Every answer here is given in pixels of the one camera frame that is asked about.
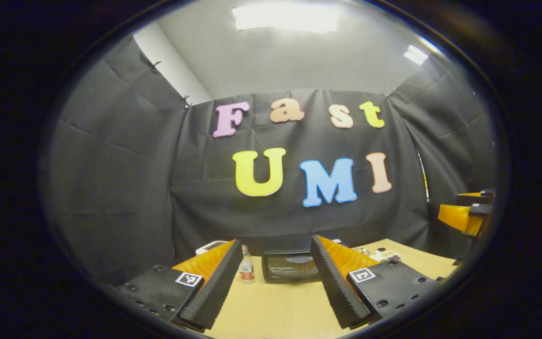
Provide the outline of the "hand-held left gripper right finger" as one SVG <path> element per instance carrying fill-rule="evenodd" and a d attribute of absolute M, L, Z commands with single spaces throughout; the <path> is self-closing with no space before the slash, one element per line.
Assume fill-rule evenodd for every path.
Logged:
<path fill-rule="evenodd" d="M 319 235 L 311 237 L 311 256 L 343 329 L 391 317 L 439 286 L 400 260 L 373 260 Z"/>

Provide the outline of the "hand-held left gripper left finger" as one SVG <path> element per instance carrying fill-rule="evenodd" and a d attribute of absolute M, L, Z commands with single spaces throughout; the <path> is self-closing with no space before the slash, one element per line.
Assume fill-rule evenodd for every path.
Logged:
<path fill-rule="evenodd" d="M 206 331 L 215 324 L 242 260 L 241 240 L 231 240 L 173 267 L 147 268 L 116 289 L 166 322 Z"/>

